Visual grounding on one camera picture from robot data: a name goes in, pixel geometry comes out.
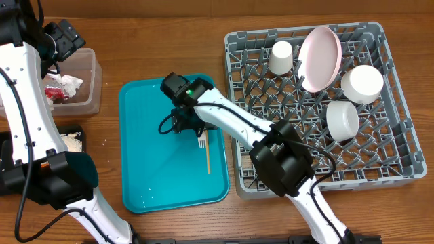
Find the wooden surface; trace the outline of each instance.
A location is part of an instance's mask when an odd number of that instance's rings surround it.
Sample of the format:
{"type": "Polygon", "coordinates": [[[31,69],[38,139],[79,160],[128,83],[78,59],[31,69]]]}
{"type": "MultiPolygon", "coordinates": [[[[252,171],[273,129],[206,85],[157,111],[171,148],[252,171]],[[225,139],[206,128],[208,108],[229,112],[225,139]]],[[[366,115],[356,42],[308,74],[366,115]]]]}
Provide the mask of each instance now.
{"type": "MultiPolygon", "coordinates": [[[[37,0],[31,0],[37,11],[37,0]]],[[[46,16],[139,18],[292,14],[434,13],[432,0],[41,0],[46,16]]]]}
{"type": "MultiPolygon", "coordinates": [[[[145,238],[259,238],[309,234],[307,224],[288,200],[243,201],[238,197],[227,135],[226,154],[232,187],[225,200],[144,215],[130,213],[122,203],[119,90],[128,81],[164,77],[175,71],[206,73],[214,79],[216,87],[225,92],[223,43],[228,32],[368,20],[384,27],[425,153],[428,174],[400,188],[325,192],[324,195],[338,218],[354,233],[382,235],[384,243],[434,243],[433,15],[71,20],[87,41],[86,47],[95,50],[102,67],[102,103],[100,112],[93,117],[56,118],[56,122],[83,126],[87,151],[98,168],[102,193],[115,211],[145,238]]],[[[0,122],[0,129],[8,130],[5,121],[0,122]]],[[[14,221],[19,198],[0,198],[0,243],[15,243],[14,221]]],[[[22,236],[37,232],[58,214],[49,206],[29,201],[21,225],[22,236]]],[[[34,243],[79,243],[90,238],[74,219],[66,218],[34,243]]]]}

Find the plastic tray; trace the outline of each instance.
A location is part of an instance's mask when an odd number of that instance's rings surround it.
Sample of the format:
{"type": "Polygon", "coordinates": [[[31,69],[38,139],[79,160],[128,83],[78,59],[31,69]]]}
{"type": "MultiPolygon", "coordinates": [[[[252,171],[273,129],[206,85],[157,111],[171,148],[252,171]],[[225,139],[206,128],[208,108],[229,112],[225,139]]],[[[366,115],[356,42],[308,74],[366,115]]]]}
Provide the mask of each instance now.
{"type": "MultiPolygon", "coordinates": [[[[185,77],[214,83],[207,75],[185,77]]],[[[158,133],[158,125],[174,108],[160,91],[162,81],[131,82],[119,94],[123,203],[136,214],[214,203],[229,192],[221,129],[208,132],[210,174],[206,149],[199,148],[193,130],[158,133]]]]}
{"type": "MultiPolygon", "coordinates": [[[[342,46],[342,64],[334,82],[324,91],[310,94],[297,75],[298,53],[304,39],[317,26],[249,30],[226,35],[224,49],[229,99],[248,112],[277,121],[287,119],[309,144],[333,155],[337,171],[321,190],[362,190],[401,186],[425,176],[427,165],[420,149],[406,100],[381,25],[375,22],[331,24],[342,46]],[[276,41],[293,47],[294,65],[285,76],[268,71],[269,52],[276,41]],[[372,104],[355,104],[359,133],[337,143],[326,127],[325,111],[332,100],[347,99],[340,89],[341,77],[360,64],[377,68],[385,85],[372,104]]],[[[275,197],[256,177],[248,151],[233,139],[238,195],[243,199],[275,197]]],[[[330,162],[312,151],[316,174],[330,170],[330,162]]]]}

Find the white cup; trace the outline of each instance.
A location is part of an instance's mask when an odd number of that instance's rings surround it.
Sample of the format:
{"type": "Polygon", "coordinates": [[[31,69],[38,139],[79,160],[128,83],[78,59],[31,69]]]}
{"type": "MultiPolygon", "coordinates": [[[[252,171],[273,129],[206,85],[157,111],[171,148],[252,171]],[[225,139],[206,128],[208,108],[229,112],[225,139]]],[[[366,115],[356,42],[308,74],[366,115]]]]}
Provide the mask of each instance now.
{"type": "Polygon", "coordinates": [[[273,45],[269,58],[269,69],[276,75],[288,73],[292,68],[292,46],[287,41],[273,45]]]}
{"type": "Polygon", "coordinates": [[[359,131],[359,115],[350,102],[330,102],[325,118],[328,131],[337,142],[353,138],[359,131]]]}
{"type": "Polygon", "coordinates": [[[352,102],[369,104],[380,95],[384,79],[376,68],[370,65],[360,65],[342,77],[340,87],[344,95],[352,102]]]}

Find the crumpled paper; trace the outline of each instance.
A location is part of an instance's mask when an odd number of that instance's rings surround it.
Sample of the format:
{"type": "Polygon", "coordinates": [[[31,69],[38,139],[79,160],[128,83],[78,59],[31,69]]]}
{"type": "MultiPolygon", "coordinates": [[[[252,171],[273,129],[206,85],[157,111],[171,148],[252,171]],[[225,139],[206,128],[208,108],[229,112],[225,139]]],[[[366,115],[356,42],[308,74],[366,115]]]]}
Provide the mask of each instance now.
{"type": "Polygon", "coordinates": [[[51,100],[62,98],[68,100],[77,93],[83,80],[70,75],[47,74],[43,79],[45,95],[51,100]]]}

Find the plastic container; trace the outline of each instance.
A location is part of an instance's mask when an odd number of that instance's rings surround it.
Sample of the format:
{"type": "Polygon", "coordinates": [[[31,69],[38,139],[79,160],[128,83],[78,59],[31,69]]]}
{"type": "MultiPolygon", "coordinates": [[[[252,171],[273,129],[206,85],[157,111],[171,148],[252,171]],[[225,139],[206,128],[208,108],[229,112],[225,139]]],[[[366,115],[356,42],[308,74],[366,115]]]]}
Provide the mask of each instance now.
{"type": "MultiPolygon", "coordinates": [[[[80,48],[64,62],[58,64],[61,75],[72,75],[83,79],[83,84],[71,99],[62,104],[53,105],[53,116],[98,113],[101,101],[102,71],[96,60],[95,52],[90,48],[80,48]]],[[[3,105],[0,106],[0,116],[6,118],[3,105]]]]}
{"type": "MultiPolygon", "coordinates": [[[[224,40],[229,100],[269,120],[287,119],[304,142],[329,152],[336,173],[321,190],[362,190],[402,186],[427,173],[427,164],[413,126],[383,28],[376,22],[331,24],[342,47],[342,64],[332,84],[315,94],[302,87],[298,55],[306,36],[317,26],[249,30],[229,33],[224,40]],[[269,72],[268,59],[277,41],[293,47],[292,70],[269,72]],[[325,111],[331,101],[349,101],[340,88],[344,74],[366,64],[381,72],[384,87],[371,104],[354,104],[359,115],[355,138],[334,141],[328,133],[325,111]]],[[[276,197],[256,177],[248,151],[233,139],[235,184],[243,199],[276,197]]],[[[317,175],[330,170],[324,156],[312,152],[317,175]]]]}

